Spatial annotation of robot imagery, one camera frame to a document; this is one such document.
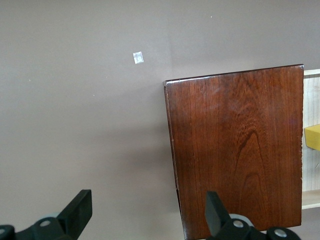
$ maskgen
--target glossy wood surface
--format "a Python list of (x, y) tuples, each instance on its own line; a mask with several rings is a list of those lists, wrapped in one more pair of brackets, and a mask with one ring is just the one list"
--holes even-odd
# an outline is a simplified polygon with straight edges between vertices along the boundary
[(185, 239), (205, 239), (207, 191), (255, 227), (301, 224), (303, 65), (164, 84)]

